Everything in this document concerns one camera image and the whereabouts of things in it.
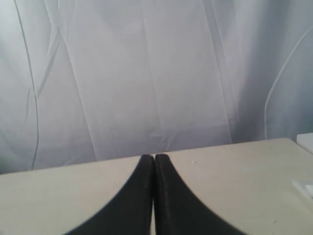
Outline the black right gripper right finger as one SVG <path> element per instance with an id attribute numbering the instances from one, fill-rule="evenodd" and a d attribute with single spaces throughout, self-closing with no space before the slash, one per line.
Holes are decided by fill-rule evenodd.
<path id="1" fill-rule="evenodd" d="M 157 235 L 240 235 L 212 212 L 182 180 L 166 154 L 155 157 Z"/>

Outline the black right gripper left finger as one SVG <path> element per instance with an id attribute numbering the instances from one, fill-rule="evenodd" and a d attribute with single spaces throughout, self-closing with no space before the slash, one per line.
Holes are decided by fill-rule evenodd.
<path id="1" fill-rule="evenodd" d="M 121 190 L 68 235 L 149 235 L 153 206 L 154 158 L 142 155 Z"/>

